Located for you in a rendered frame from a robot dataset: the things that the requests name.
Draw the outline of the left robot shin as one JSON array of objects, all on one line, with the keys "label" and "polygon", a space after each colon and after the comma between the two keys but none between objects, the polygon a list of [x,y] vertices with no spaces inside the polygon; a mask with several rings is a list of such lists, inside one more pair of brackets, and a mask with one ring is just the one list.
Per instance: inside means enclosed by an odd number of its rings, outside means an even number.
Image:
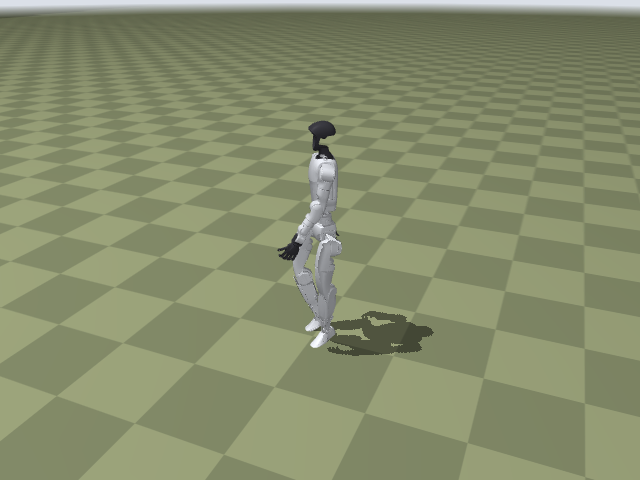
[{"label": "left robot shin", "polygon": [[[321,332],[325,331],[326,335],[330,331],[331,318],[336,306],[336,287],[330,287],[330,293],[325,299],[324,295],[319,293],[318,296],[318,313],[320,316]],[[323,326],[323,328],[322,328]]]}]

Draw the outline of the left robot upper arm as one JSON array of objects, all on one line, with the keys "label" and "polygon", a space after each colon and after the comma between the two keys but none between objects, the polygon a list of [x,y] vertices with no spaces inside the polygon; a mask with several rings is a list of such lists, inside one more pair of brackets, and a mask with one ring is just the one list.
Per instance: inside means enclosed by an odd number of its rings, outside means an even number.
[{"label": "left robot upper arm", "polygon": [[319,174],[318,174],[318,179],[319,179],[318,188],[317,188],[318,200],[311,202],[310,210],[314,205],[318,204],[322,206],[323,212],[325,211],[327,201],[329,198],[330,189],[335,179],[335,174],[336,172],[332,165],[322,164],[322,167],[320,168]]}]

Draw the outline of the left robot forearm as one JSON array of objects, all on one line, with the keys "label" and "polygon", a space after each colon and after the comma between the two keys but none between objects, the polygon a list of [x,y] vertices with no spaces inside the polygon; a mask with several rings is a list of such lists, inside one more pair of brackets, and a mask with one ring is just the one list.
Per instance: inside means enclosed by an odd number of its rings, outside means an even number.
[{"label": "left robot forearm", "polygon": [[312,207],[311,212],[305,216],[306,218],[304,219],[302,224],[298,227],[298,231],[297,231],[298,236],[295,242],[299,244],[304,243],[305,238],[309,234],[312,227],[315,224],[317,224],[317,222],[320,220],[322,212],[323,212],[323,208],[321,205],[317,204]]}]

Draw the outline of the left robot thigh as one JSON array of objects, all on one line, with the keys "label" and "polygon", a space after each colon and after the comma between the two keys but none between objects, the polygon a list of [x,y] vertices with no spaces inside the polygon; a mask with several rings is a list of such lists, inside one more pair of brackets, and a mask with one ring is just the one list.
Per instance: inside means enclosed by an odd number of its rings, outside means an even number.
[{"label": "left robot thigh", "polygon": [[333,233],[326,233],[323,241],[319,243],[315,259],[315,280],[318,293],[324,295],[326,299],[330,293],[333,272],[335,270],[334,257],[340,255],[342,244],[336,239]]}]

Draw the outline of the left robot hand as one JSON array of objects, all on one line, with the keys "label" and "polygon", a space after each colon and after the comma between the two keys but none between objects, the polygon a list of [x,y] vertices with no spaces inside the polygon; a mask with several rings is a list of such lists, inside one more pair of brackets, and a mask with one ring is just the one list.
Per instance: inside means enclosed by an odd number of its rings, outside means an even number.
[{"label": "left robot hand", "polygon": [[[293,239],[291,240],[292,243],[288,244],[286,247],[278,249],[278,251],[285,250],[285,252],[282,255],[279,254],[279,257],[281,257],[282,259],[286,259],[286,260],[290,260],[291,259],[291,261],[294,261],[294,259],[296,258],[296,255],[299,252],[299,247],[302,246],[302,244],[299,244],[299,243],[295,242],[297,236],[298,236],[298,233],[296,233],[294,235]],[[293,256],[293,258],[292,258],[292,256]]]}]

